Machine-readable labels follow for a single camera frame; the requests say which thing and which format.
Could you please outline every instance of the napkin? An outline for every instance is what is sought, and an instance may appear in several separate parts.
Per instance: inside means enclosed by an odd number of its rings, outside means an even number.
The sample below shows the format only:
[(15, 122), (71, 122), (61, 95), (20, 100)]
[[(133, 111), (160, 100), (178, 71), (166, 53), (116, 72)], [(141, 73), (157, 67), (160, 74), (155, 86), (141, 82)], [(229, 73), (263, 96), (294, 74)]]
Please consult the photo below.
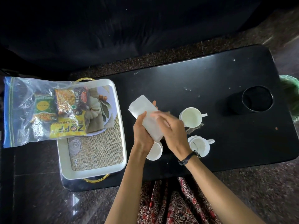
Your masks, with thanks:
[(157, 109), (144, 95), (141, 95), (133, 101), (128, 110), (135, 118), (146, 111), (147, 115), (144, 117), (142, 125), (155, 142), (159, 142), (162, 139), (164, 135), (156, 119), (150, 116), (150, 114), (157, 111)]

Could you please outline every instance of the white mug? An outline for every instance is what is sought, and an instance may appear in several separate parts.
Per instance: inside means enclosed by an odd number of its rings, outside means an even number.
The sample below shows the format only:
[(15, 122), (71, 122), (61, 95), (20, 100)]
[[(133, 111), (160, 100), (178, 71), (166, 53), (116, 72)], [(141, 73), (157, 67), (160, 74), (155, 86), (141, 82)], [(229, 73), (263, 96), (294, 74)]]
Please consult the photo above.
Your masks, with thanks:
[(202, 118), (207, 114), (201, 114), (201, 112), (194, 107), (186, 108), (179, 115), (179, 120), (183, 121), (185, 127), (195, 128), (202, 123)]
[(160, 142), (154, 142), (152, 148), (150, 149), (149, 154), (147, 155), (147, 159), (149, 160), (157, 160), (161, 157), (163, 152), (163, 146)]
[(197, 151), (201, 157), (205, 157), (210, 152), (210, 144), (213, 144), (215, 140), (206, 140), (200, 136), (191, 136), (188, 138), (189, 146), (192, 151)]

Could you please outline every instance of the leaf illustration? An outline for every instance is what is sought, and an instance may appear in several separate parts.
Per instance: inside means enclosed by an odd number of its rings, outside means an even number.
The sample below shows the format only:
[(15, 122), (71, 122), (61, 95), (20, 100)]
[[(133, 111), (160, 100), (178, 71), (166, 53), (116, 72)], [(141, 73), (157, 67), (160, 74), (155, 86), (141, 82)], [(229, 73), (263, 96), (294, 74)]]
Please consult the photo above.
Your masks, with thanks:
[(103, 114), (103, 119), (104, 119), (104, 116), (105, 116), (105, 119), (108, 119), (109, 118), (109, 110), (107, 108), (107, 106), (105, 104), (103, 104), (101, 102), (101, 110), (102, 110), (102, 114)]
[(109, 104), (107, 101), (102, 101), (102, 102), (103, 102), (103, 104), (104, 104), (104, 105), (106, 105), (106, 106), (107, 106), (107, 108), (108, 108), (108, 109), (110, 109), (110, 108), (111, 108), (111, 105), (110, 105), (110, 104)]

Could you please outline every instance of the red floral fabric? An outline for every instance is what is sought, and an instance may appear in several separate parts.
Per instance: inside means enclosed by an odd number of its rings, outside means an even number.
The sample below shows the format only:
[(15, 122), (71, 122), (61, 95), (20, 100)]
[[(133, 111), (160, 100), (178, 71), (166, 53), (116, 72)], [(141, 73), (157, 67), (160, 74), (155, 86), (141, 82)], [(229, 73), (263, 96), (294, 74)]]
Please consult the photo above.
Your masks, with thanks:
[[(172, 186), (176, 181), (179, 187)], [(194, 179), (184, 177), (142, 185), (137, 223), (221, 223)]]

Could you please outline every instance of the burlap mat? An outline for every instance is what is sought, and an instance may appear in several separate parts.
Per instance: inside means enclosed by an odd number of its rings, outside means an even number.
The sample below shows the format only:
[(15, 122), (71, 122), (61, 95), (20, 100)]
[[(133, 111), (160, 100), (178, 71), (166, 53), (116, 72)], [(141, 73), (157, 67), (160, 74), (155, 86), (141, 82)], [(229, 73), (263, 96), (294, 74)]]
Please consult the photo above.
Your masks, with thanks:
[(70, 155), (71, 166), (74, 171), (91, 170), (119, 164), (123, 161), (123, 147), (118, 115), (114, 120), (114, 127), (94, 136), (69, 138), (80, 139), (82, 148), (76, 155)]

